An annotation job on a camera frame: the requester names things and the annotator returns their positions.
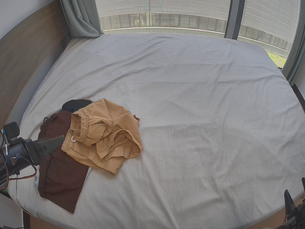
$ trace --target gray curtain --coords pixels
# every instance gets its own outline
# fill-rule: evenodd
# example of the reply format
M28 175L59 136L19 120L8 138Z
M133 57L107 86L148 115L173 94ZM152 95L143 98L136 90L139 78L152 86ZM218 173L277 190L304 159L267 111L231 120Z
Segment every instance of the gray curtain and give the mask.
M295 33L295 39L287 58L286 64L282 70L283 75L286 77L292 86L295 79L301 70L301 66L305 60L305 0L300 0L300 15L298 27Z
M60 4L73 38L104 34L95 0L60 0Z

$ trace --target grass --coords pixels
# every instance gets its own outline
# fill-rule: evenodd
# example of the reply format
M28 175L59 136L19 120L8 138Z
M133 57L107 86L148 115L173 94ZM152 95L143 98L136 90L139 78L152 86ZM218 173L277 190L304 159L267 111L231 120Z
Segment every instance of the grass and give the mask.
M269 57L272 59L272 61L276 64L277 67L280 67L280 68L284 67L284 64L286 63L287 59L285 59L277 54L271 53L271 52L267 52L267 53L268 53Z

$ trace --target pile of clothes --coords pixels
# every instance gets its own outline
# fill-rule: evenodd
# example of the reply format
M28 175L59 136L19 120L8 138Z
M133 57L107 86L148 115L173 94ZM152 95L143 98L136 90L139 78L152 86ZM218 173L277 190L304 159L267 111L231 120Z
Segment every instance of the pile of clothes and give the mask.
M140 119L106 99L70 100L45 118L38 139L65 136L39 166L40 196L70 213L92 168L116 175L125 159L142 150Z

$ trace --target white bed sheet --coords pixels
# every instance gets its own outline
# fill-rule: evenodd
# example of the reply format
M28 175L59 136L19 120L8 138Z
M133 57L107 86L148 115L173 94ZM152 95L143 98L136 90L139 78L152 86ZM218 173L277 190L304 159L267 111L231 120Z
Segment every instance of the white bed sheet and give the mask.
M143 152L117 176L93 169L74 214L41 198L34 178L11 181L10 196L40 219L77 229L242 228L283 208L285 189L303 193L305 115L258 45L160 33L76 39L33 97L21 136L36 139L45 116L80 98L136 114Z

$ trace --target fitted sheet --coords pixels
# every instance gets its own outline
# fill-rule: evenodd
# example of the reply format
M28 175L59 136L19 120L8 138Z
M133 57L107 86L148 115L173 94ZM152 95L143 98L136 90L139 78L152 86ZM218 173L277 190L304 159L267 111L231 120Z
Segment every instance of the fitted sheet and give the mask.
M74 214L41 198L34 178L10 181L31 215L77 229L243 228L282 209L285 189L303 193L305 115L258 45L167 33L75 39L34 95L21 136L36 139L70 99L101 98L141 119L143 151L116 176L93 169Z

